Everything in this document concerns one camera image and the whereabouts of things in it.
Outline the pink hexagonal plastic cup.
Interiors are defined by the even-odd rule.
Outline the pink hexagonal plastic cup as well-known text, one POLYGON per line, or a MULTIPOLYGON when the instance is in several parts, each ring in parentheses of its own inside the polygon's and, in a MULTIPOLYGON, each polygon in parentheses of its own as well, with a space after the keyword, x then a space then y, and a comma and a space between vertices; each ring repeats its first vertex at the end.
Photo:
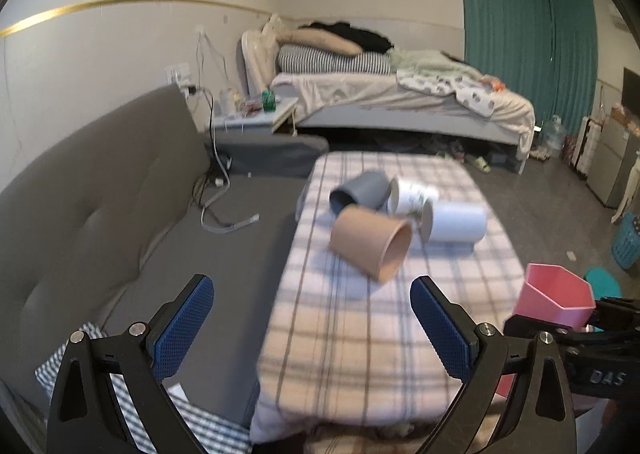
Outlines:
POLYGON ((512 314, 578 330, 595 307, 585 280, 556 264, 529 263, 512 314))

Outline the brown paper cup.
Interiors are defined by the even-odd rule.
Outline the brown paper cup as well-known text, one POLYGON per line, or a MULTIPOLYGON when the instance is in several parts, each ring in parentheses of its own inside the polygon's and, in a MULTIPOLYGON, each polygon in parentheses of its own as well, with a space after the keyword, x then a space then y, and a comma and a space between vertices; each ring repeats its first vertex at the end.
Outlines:
POLYGON ((349 205, 334 222, 329 248, 372 280, 385 283, 404 263, 411 241, 407 219, 349 205))

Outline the grey plastic cup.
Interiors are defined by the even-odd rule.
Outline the grey plastic cup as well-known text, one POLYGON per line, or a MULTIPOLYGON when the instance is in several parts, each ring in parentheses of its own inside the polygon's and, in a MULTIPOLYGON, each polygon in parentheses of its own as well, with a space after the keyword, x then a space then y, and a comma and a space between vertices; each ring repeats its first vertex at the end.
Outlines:
POLYGON ((334 188, 329 197, 332 212, 337 216, 349 205, 380 210, 390 197, 390 179, 380 170, 363 171, 334 188))

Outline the pink stool teal cushion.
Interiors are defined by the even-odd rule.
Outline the pink stool teal cushion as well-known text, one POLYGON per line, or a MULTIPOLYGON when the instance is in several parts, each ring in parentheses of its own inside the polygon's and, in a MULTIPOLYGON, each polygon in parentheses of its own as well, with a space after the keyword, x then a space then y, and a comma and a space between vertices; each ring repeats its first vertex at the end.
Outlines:
POLYGON ((584 275, 584 280, 590 285, 595 300, 622 296, 620 283, 603 268, 589 269, 584 275))

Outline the blue checkered cloth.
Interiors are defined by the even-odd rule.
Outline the blue checkered cloth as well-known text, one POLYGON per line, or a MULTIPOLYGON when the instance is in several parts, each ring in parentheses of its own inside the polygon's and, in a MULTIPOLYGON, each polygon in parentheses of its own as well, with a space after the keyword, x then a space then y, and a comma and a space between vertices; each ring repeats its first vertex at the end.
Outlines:
POLYGON ((125 333, 76 330, 58 358, 49 453, 248 453, 243 427, 174 400, 163 381, 200 326, 137 322, 125 333))

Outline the grey mini fridge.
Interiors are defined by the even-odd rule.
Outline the grey mini fridge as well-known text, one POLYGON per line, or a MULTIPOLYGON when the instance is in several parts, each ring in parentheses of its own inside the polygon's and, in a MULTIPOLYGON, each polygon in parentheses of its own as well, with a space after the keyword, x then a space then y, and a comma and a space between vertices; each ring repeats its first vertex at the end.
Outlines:
POLYGON ((631 167, 637 159, 639 136, 629 128, 634 118, 620 108, 613 108, 602 127, 593 154, 587 185, 600 202, 615 208, 623 199, 631 167))

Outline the clear water jug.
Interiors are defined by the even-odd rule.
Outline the clear water jug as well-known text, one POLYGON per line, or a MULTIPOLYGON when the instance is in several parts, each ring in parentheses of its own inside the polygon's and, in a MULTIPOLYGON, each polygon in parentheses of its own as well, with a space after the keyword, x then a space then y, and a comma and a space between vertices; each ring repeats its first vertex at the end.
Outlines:
POLYGON ((560 156, 564 145, 566 130, 559 115, 553 115, 542 128, 542 149, 553 158, 560 156))

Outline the green slipper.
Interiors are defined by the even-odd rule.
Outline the green slipper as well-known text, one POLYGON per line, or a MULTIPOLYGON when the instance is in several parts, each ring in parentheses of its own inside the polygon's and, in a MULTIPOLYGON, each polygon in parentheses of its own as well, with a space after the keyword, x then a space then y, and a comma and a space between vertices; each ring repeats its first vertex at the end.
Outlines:
POLYGON ((482 156, 466 155, 465 162, 483 174, 490 173, 490 166, 482 156))

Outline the patterned white quilt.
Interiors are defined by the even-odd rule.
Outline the patterned white quilt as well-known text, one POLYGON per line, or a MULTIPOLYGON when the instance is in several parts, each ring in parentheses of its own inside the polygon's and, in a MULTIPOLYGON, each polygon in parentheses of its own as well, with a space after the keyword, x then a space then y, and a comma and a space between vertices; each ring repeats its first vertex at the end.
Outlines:
POLYGON ((396 70, 396 80, 402 88, 427 96, 453 96, 458 104, 484 118, 489 118, 496 109, 496 103, 491 99, 491 88, 463 75, 424 75, 416 70, 400 68, 396 70))

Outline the teal curtain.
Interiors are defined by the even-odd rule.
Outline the teal curtain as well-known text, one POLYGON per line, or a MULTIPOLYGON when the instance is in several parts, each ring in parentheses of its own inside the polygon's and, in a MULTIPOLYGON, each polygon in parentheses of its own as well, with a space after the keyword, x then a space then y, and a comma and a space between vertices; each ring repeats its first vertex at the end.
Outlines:
POLYGON ((598 71, 593 0, 463 0, 465 59, 578 133, 598 71))

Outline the white bedside table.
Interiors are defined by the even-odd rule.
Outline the white bedside table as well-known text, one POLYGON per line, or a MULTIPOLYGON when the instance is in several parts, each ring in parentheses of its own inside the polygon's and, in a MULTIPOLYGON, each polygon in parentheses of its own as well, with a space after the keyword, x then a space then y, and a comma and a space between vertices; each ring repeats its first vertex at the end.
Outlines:
POLYGON ((297 110, 297 98, 282 98, 273 112, 261 110, 255 116, 235 113, 214 117, 214 127, 223 132, 273 134, 286 124, 293 125, 297 110))

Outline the green bottle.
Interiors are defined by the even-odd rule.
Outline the green bottle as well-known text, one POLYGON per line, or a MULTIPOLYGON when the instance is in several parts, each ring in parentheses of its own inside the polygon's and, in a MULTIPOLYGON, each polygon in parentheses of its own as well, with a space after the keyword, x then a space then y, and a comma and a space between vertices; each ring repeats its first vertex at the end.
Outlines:
POLYGON ((262 92, 262 109, 265 113, 272 113, 277 109, 277 99, 270 89, 262 92))

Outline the bed with beige sheets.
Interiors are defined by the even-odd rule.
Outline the bed with beige sheets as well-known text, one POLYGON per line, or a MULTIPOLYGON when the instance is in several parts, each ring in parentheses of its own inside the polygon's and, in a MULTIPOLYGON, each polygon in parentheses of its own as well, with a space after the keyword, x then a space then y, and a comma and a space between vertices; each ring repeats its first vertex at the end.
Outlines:
POLYGON ((533 104, 506 88, 497 78, 457 62, 436 50, 384 53, 391 75, 281 73, 277 36, 286 29, 268 24, 241 37, 248 90, 257 96, 270 89, 281 98, 297 98, 295 121, 314 128, 395 129, 462 136, 513 148, 511 160, 522 171, 534 138, 533 104), (427 96, 402 88, 396 70, 424 75, 457 74, 487 84, 496 103, 489 118, 458 104, 453 96, 427 96))

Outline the beige pillow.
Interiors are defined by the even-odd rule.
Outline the beige pillow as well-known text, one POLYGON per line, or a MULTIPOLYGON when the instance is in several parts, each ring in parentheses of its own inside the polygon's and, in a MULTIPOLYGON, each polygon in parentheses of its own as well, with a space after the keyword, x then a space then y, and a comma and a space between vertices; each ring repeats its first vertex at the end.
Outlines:
POLYGON ((280 44, 298 44, 299 46, 311 47, 345 56, 363 54, 363 48, 359 44, 322 29, 299 28, 287 30, 286 32, 281 32, 277 36, 277 40, 280 44))

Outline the wall power socket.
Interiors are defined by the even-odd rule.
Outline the wall power socket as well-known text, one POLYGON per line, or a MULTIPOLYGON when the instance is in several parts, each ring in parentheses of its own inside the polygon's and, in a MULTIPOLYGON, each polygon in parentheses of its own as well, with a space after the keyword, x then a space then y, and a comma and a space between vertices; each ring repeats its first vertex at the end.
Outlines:
POLYGON ((190 65, 188 63, 172 64, 165 68, 166 79, 170 84, 175 84, 181 93, 188 98, 196 90, 196 84, 192 79, 190 65))

